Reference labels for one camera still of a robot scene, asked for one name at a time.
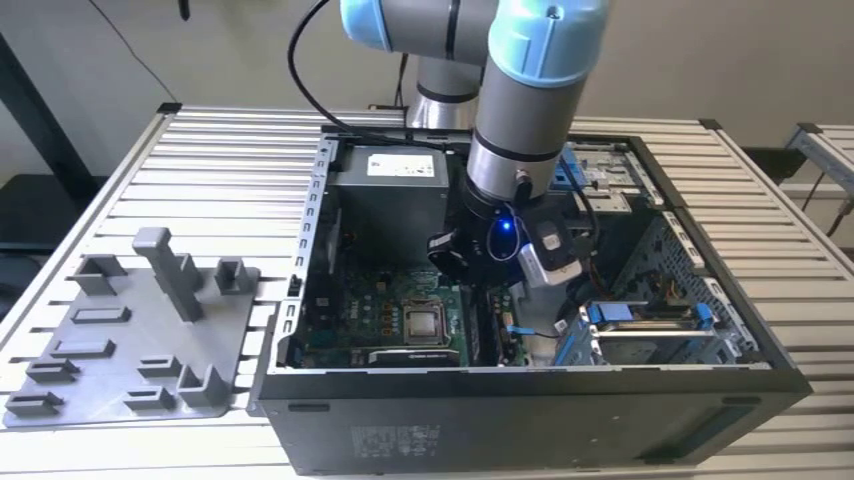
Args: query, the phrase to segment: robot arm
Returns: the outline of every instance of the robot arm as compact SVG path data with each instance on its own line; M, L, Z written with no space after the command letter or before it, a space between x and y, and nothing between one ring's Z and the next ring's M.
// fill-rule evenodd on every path
M580 273L566 254L572 239L560 212L543 206L543 197L607 11L607 0L342 0L344 29L358 42L486 67L467 162L466 241L488 243L496 220L511 215L530 240L519 263L534 284Z

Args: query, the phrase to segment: wire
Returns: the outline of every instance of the wire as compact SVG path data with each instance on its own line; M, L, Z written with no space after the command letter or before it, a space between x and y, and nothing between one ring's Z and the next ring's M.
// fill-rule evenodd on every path
M810 200L813 200L813 195L815 195L815 190L818 190L818 185L822 183L823 179L825 179L825 172L822 172L818 178L815 179L813 190L810 190L810 194L806 196L806 200L803 201L803 206L801 207L801 210L805 212L806 212L806 207L810 204Z
M300 19L299 24L296 25L296 30L293 31L293 35L291 36L291 41L288 43L288 53L287 53L288 72L291 74L291 79L296 84L296 88L299 89L299 92L303 94L303 97L306 97L306 100L308 101L311 106L315 108L315 110L318 110L318 112L320 112L320 114L327 118L327 120L332 122L332 124L338 128L344 130L351 135L359 136L366 139L371 139L376 142L382 142L388 145L408 145L412 147L424 147L424 148L430 148L432 150L439 150L443 152L450 150L450 147L447 147L446 145L440 145L438 143L422 142L418 140L404 140L400 138L391 138L384 135L376 135L360 130L352 125L344 123L335 115L332 115L332 113L323 107L323 105L320 105L320 102L318 102L318 100L315 99L314 95L308 91L308 88L306 87L306 84L303 83L303 80L299 76L299 72L296 70L296 45L299 44L299 39L303 35L303 32L306 31L306 27L308 27L308 23L311 22L311 19L315 17L315 15L320 11L320 9L326 6L327 3L330 3L330 0L318 0L315 2L312 7L308 9L308 12L306 12L306 15Z
M406 75L406 66L410 62L410 54L400 55L400 68L398 70L398 89L395 90L395 107L403 107L403 76Z
M670 288L667 289L667 294L664 295L664 298L666 299L670 299L670 298L678 299L679 298L679 293L676 292L676 280L675 279L670 280Z
M39 270L41 270L41 266L43 266L41 262L28 255L0 253L0 259L3 258L12 259L12 260L17 260L17 259L24 260L25 262L29 262L32 265L35 265Z
M578 184L578 180L575 180L575 175L572 175L572 171L570 170L570 165L566 163L566 158L563 158L563 154L558 157L558 163L560 163L560 168L563 169L563 174L570 179L570 184L572 185L572 190L578 193L578 196L582 199L582 204L584 205L584 209L587 210L587 216L590 217L590 225L592 226L592 249L596 250L596 246L599 244L599 217L596 216L596 212L592 209L592 204L590 203L590 199L584 194L584 189Z
M107 23L112 27L112 31L116 32L116 35L121 39L121 42L124 43L124 46L128 48L128 52L131 52L131 56L133 57L133 59L139 62L139 64L145 69L145 71L151 74L153 79L157 81L157 83L163 87L163 90L165 90L165 93L169 95L169 98L172 99L172 101L177 102L177 98L175 97L175 94L172 93L172 90L169 90L169 87L165 86L165 83L163 83L163 80L160 80L160 77L157 76L157 74L148 67L148 65L145 64L143 59L139 58L139 55L136 55L136 52L133 51L133 47L131 47L131 44L128 43L128 39L124 38L124 35L121 35L121 32L119 31L119 27L116 27L116 24L112 23L112 20L107 16L107 13L104 13L104 10L101 10L101 7L97 6L97 3L95 3L95 0L87 0L87 1L89 2L89 5L92 5L92 7L95 7L95 10L97 10L97 13L101 15L101 17L104 18L104 20L107 21Z
M602 282L602 277L599 276L599 271L596 270L596 264L592 262L592 258L588 260L587 272L590 274L590 282L592 283L596 292L602 298L610 300L611 295L608 294L607 288L604 288L604 283Z
M548 335L547 333L538 332L532 328L519 328L519 327L508 326L507 332L515 333L516 335L534 335L536 337L552 338L552 339L560 338L560 335Z
M570 311L572 310L572 307L578 309L575 302L572 301L572 298L570 298L570 296L567 295L566 299L563 300L563 303L560 304L560 308L558 308L555 323L563 320L563 318L568 315Z
M839 228L839 224L842 223L843 218L845 214L839 213L833 221L833 225L830 225L830 230L827 230L827 237L833 237L833 234L837 233L837 229Z

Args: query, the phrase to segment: motherboard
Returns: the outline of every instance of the motherboard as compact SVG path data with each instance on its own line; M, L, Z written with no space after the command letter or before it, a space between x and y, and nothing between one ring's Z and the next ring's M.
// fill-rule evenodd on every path
M376 352L419 349L456 352L466 364L460 291L438 272L355 270L343 289L339 318L310 327L306 367L363 367Z

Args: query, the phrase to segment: black plastic bracket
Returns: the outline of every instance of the black plastic bracket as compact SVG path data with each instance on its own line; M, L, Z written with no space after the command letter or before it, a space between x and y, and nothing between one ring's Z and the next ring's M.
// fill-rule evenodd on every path
M822 130L822 128L814 123L799 123L798 128L801 128L801 130L803 130L806 133L814 133L815 135L821 135L822 133L825 133L825 130Z
M164 114L177 113L181 111L181 108L184 108L183 103L165 102L160 104L160 107L157 107L157 113L164 113Z
M696 121L706 130L723 130L720 123L714 118L698 118Z

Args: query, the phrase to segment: white wall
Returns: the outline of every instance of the white wall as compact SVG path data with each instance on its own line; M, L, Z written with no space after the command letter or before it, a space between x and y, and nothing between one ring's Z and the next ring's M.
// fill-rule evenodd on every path
M306 106L285 46L311 3L192 0L184 23L175 0L99 0L180 101L264 107ZM336 3L304 37L304 77L331 107L388 103L398 57L346 39ZM745 145L782 145L798 121L854 123L854 2L615 3L582 114L715 117ZM87 164L108 173L163 90L85 0L0 0L0 30Z

